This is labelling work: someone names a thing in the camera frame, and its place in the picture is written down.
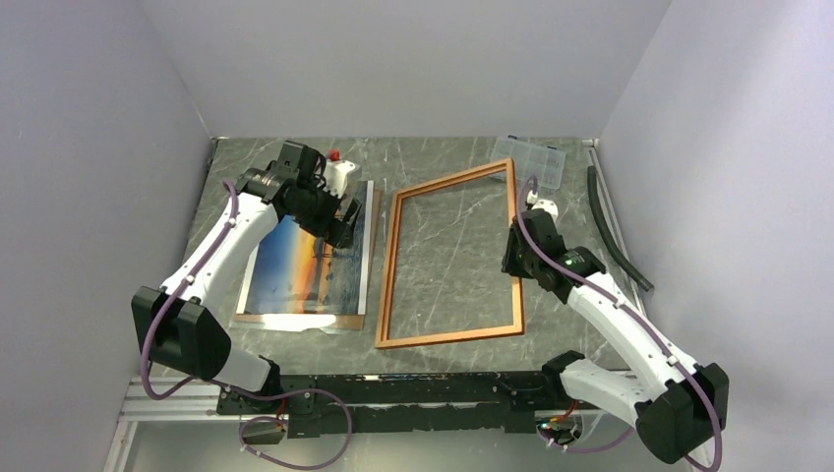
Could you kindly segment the wooden picture frame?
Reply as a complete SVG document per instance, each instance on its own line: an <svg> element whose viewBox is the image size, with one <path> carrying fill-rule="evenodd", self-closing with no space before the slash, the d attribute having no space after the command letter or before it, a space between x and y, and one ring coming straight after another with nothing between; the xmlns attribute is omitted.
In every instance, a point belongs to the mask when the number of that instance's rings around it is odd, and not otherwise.
<svg viewBox="0 0 834 472"><path fill-rule="evenodd" d="M503 158L393 193L376 348L525 332L522 283L498 272L515 189L514 163Z"/></svg>

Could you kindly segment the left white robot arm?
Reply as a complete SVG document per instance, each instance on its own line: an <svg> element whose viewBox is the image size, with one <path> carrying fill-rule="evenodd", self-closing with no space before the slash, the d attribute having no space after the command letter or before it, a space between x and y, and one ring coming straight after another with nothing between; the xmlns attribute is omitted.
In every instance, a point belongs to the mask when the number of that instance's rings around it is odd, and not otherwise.
<svg viewBox="0 0 834 472"><path fill-rule="evenodd" d="M311 169L274 160L224 180L228 199L208 236L172 275L156 287L140 287L131 301L148 397L161 400L201 380L242 393L259 413L279 404L279 365L235 346L215 314L233 276L283 219L345 245L354 225L336 212L358 172L350 160L315 159Z"/></svg>

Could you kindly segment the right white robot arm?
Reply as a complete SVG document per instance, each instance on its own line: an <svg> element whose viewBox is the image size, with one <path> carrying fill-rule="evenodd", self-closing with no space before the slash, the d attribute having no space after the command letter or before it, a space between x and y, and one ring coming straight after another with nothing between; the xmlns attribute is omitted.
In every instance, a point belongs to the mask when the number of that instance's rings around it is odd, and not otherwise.
<svg viewBox="0 0 834 472"><path fill-rule="evenodd" d="M513 218L503 272L535 281L595 327L634 377L599 367L576 351L546 363L541 394L563 408L580 400L628 424L660 461L682 459L703 469L693 452L713 441L722 451L729 376L701 364L637 312L602 262L588 249L566 247L553 216L542 208Z"/></svg>

